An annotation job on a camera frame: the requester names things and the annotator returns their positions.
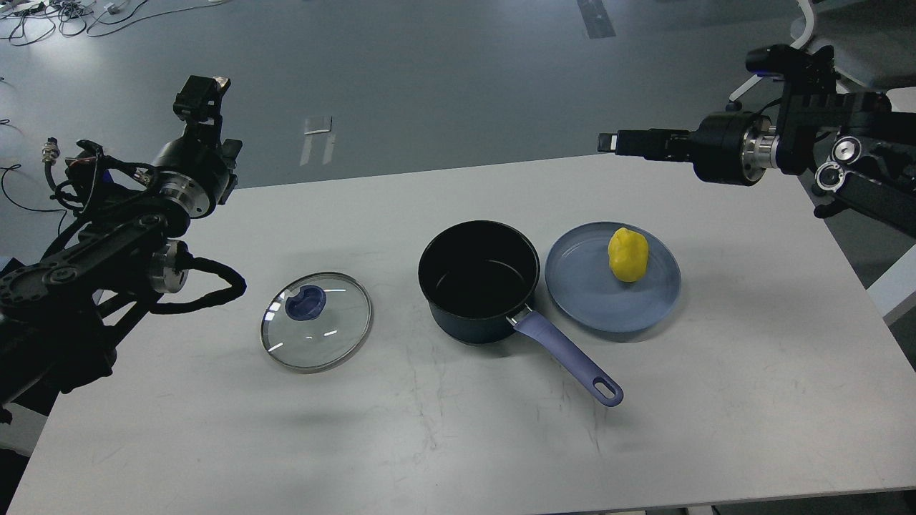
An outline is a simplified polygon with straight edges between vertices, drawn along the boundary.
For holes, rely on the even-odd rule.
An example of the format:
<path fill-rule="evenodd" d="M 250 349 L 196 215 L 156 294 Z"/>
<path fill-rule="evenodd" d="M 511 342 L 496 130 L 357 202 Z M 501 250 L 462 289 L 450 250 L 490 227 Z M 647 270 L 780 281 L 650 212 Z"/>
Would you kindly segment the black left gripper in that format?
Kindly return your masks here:
<path fill-rule="evenodd" d="M 230 85 L 228 77 L 187 78 L 173 102 L 185 136 L 166 144 L 153 163 L 153 192 L 177 203 L 192 219 L 211 215 L 238 186 L 235 168 L 243 143 L 220 137 L 220 107 Z"/>

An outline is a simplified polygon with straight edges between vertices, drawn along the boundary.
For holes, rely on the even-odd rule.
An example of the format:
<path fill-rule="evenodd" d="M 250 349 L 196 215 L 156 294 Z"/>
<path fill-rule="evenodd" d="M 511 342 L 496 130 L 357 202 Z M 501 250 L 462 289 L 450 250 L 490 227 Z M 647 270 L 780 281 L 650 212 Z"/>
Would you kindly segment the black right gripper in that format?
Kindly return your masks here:
<path fill-rule="evenodd" d="M 703 182 L 752 186 L 769 167 L 759 165 L 756 158 L 760 143 L 769 136 L 775 136 L 775 131 L 766 115 L 721 112 L 707 115 L 694 131 L 651 128 L 600 133 L 598 152 L 687 162 Z"/>

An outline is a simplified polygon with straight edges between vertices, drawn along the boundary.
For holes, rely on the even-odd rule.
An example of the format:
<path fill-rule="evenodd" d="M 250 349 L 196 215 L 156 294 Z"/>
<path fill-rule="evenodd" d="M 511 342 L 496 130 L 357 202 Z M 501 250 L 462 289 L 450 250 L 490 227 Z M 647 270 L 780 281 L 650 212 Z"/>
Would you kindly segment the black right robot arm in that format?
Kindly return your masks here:
<path fill-rule="evenodd" d="M 737 108 L 707 115 L 693 130 L 650 128 L 601 133 L 598 151 L 650 161 L 687 162 L 703 182 L 750 187 L 767 170 L 799 176 L 831 201 L 827 219 L 851 209 L 913 237 L 914 114 L 896 112 L 883 92 L 838 92 L 834 50 L 785 44 L 753 49 L 747 71 L 782 84 L 776 119 Z"/>

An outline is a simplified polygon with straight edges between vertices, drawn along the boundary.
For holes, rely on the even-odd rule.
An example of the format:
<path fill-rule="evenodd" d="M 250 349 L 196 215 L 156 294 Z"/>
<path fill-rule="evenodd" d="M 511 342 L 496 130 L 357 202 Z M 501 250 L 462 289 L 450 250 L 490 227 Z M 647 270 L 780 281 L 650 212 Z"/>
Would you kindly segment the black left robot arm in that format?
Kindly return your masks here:
<path fill-rule="evenodd" d="M 75 213 L 44 251 L 2 267 L 2 423 L 33 385 L 69 393 L 109 377 L 117 346 L 147 314 L 223 305 L 246 291 L 231 267 L 181 240 L 235 186 L 242 142 L 222 138 L 226 77 L 192 75 L 173 112 L 185 124 L 152 163 L 124 161 L 82 139 L 54 198 Z"/>

